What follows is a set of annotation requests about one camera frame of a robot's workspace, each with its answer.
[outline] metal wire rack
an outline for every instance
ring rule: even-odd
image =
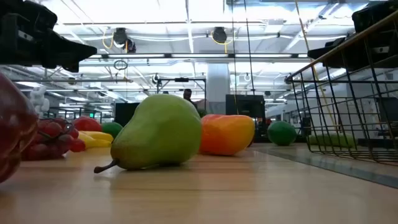
[[[311,152],[398,166],[397,21],[398,11],[286,77]]]

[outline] table surface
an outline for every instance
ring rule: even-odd
[[[257,151],[198,155],[181,167],[93,173],[109,160],[109,149],[92,149],[60,161],[23,162],[14,177],[0,184],[0,223],[398,220],[396,189]]]

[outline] pear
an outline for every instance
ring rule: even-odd
[[[152,95],[142,101],[134,116],[112,143],[112,166],[144,169],[181,164],[197,154],[201,121],[195,107],[173,95]]]

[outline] pear stem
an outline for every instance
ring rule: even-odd
[[[112,162],[110,163],[110,164],[108,164],[108,165],[106,165],[106,166],[103,166],[103,167],[95,167],[94,168],[94,173],[95,174],[99,174],[100,172],[102,172],[102,171],[105,171],[105,170],[107,170],[107,169],[109,169],[109,168],[111,168],[111,167],[114,167],[114,166],[116,166],[116,165],[118,165],[119,164],[119,159],[114,159],[114,160],[112,160]]]

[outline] green object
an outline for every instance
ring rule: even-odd
[[[199,113],[200,118],[207,115],[207,111],[204,109],[198,109],[198,113]]]
[[[103,123],[101,126],[102,126],[102,132],[112,135],[114,139],[123,129],[123,126],[121,126],[119,123],[116,122]]]
[[[297,137],[295,128],[285,121],[272,122],[268,127],[267,134],[269,140],[278,146],[288,146]]]
[[[311,135],[308,137],[308,143],[320,146],[355,147],[355,139],[349,134],[346,134],[346,137],[344,134],[335,133]]]
[[[183,98],[151,95],[137,107],[130,122],[112,143],[112,166],[134,170],[181,164],[199,150],[201,121],[195,107]]]

